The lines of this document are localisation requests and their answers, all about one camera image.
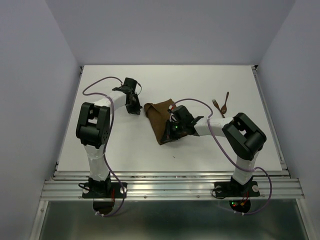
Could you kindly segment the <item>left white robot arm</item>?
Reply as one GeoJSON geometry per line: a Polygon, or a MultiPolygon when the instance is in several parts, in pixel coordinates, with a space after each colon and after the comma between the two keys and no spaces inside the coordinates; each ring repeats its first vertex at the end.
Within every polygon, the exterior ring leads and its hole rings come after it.
{"type": "Polygon", "coordinates": [[[84,102],[76,125],[76,137],[84,146],[89,162],[90,174],[88,183],[79,186],[86,192],[95,191],[100,197],[111,193],[110,174],[113,173],[106,159],[106,147],[115,121],[115,111],[125,107],[130,115],[141,114],[141,104],[137,86],[141,86],[133,78],[124,81],[114,76],[107,76],[87,86],[82,94],[84,96],[102,96],[102,99],[90,103],[84,102]],[[110,93],[88,92],[89,88],[108,79],[115,79],[120,86],[115,87],[110,93]]]}

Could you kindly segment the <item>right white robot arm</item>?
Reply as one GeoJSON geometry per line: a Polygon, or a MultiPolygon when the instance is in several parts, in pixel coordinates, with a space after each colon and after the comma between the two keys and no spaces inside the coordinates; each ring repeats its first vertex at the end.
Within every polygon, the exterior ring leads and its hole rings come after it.
{"type": "Polygon", "coordinates": [[[226,138],[236,154],[234,162],[229,156],[227,159],[235,166],[230,182],[231,192],[242,195],[248,190],[248,182],[253,178],[255,162],[262,150],[267,137],[263,131],[244,113],[240,112],[229,118],[193,117],[188,109],[180,105],[169,107],[169,119],[165,122],[161,144],[173,142],[190,136],[209,136],[215,141],[217,137],[226,138]]]}

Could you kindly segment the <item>brown cloth napkin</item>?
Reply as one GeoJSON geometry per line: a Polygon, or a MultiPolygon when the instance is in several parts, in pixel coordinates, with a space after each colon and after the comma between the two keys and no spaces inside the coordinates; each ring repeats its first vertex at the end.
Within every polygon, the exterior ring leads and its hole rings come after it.
{"type": "Polygon", "coordinates": [[[170,118],[168,109],[173,103],[174,101],[170,98],[159,103],[146,103],[143,107],[159,145],[164,145],[161,140],[165,133],[166,121],[170,118]]]}

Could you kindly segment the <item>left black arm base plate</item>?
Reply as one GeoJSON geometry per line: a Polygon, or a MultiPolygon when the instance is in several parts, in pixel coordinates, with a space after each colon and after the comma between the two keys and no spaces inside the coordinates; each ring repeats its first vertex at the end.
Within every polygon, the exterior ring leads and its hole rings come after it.
{"type": "Polygon", "coordinates": [[[107,184],[79,183],[82,190],[83,199],[123,199],[127,197],[127,183],[123,182],[121,186],[118,182],[109,182],[107,184]]]}

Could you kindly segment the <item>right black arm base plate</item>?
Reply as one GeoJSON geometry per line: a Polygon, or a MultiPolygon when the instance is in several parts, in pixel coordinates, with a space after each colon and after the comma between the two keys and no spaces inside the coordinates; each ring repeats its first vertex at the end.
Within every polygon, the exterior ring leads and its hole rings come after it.
{"type": "Polygon", "coordinates": [[[214,183],[214,192],[217,198],[242,198],[259,197],[260,190],[256,181],[250,181],[245,185],[238,182],[218,181],[214,183]]]}

